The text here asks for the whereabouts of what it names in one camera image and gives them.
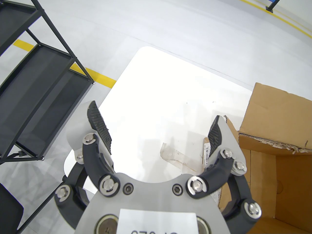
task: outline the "torn cardboard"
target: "torn cardboard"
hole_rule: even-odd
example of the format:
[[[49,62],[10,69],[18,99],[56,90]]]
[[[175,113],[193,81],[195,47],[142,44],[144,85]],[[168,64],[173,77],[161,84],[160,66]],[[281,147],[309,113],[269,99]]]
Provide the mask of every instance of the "torn cardboard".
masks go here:
[[[312,101],[256,83],[238,134],[293,154],[312,153]]]
[[[312,101],[256,83],[240,130],[227,124],[246,158],[251,152],[262,217],[249,233],[312,233]],[[230,200],[223,186],[220,209]]]

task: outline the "silver washer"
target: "silver washer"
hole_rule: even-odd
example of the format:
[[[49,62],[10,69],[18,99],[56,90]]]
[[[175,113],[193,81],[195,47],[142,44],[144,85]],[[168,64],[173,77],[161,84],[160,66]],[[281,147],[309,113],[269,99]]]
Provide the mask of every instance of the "silver washer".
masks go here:
[[[203,188],[202,188],[201,191],[207,192],[207,186],[206,186],[205,182],[204,182],[200,177],[198,177],[198,176],[192,176],[192,177],[190,177],[190,178],[188,179],[188,181],[187,181],[187,183],[186,183],[186,186],[187,186],[188,191],[189,191],[193,196],[195,196],[196,191],[195,191],[194,188],[193,188],[193,182],[195,182],[196,180],[199,181],[199,182],[202,184],[202,186],[203,186]]]
[[[240,171],[246,171],[246,166],[242,162],[235,162],[235,167]]]
[[[104,196],[111,196],[114,194],[118,189],[118,182],[114,182],[113,179],[111,179],[110,175],[105,176],[100,184],[99,184],[99,190]]]
[[[259,219],[262,214],[261,207],[257,203],[248,204],[247,202],[244,203],[244,209],[249,217],[253,219]]]
[[[82,140],[83,144],[85,145],[90,145],[94,143],[95,141],[96,139],[94,138],[94,133],[88,133],[87,135],[85,135],[85,137]]]
[[[55,194],[59,198],[59,202],[63,202],[69,197],[70,187],[68,185],[61,185],[55,191]]]
[[[197,216],[196,219],[198,226],[198,234],[210,234],[211,232],[208,223],[201,217]]]
[[[224,150],[223,153],[224,153],[225,157],[228,159],[232,158],[232,156],[233,156],[233,153],[231,150]]]
[[[118,217],[113,214],[103,216],[95,227],[95,234],[111,233],[116,234],[118,226]]]

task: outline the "white table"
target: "white table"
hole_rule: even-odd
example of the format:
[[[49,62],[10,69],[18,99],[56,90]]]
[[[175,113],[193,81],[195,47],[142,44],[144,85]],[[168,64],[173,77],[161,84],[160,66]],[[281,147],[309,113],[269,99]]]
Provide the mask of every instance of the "white table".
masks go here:
[[[116,172],[157,183],[183,171],[160,157],[163,143],[201,162],[216,115],[238,130],[251,91],[152,47],[141,48],[99,107],[112,137]],[[64,163],[68,175],[73,151]],[[87,179],[85,189],[97,189]]]

